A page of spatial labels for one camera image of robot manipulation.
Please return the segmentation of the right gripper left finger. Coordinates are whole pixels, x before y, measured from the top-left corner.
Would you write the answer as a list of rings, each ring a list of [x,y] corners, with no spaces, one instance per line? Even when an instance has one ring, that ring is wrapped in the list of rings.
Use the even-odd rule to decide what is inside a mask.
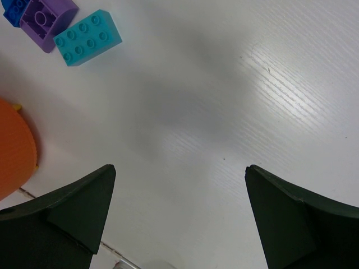
[[[45,195],[1,210],[1,268],[89,268],[111,204],[107,164]]]

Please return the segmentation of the yellow-green lego brick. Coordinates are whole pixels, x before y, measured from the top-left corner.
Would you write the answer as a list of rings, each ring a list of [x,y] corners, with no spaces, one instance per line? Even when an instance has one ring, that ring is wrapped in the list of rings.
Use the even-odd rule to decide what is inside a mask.
[[[15,111],[20,111],[22,109],[22,105],[20,104],[13,104],[12,107],[14,108]]]

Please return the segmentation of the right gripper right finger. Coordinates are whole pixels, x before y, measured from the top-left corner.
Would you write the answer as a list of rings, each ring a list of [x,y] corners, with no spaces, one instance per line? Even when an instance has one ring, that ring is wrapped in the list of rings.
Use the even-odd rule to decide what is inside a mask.
[[[358,207],[246,168],[245,183],[269,268],[358,268]]]

